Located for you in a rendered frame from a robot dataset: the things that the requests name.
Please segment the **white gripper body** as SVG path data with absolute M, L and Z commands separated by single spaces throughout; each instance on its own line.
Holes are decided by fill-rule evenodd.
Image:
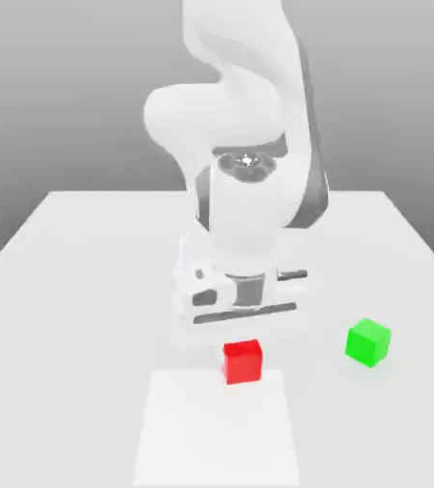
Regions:
M 261 311 L 208 315 L 184 312 L 177 301 L 170 308 L 170 341 L 178 349 L 217 347 L 248 340 L 271 340 L 305 331 L 305 309 L 295 303 Z

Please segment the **small red cube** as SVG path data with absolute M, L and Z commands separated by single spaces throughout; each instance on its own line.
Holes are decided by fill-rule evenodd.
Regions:
M 263 354 L 256 339 L 226 343 L 223 371 L 227 385 L 261 379 Z

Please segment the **small green cube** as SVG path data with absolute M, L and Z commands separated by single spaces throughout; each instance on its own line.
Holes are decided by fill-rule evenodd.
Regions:
M 349 329 L 345 354 L 369 368 L 375 367 L 388 353 L 392 331 L 383 325 L 363 318 Z

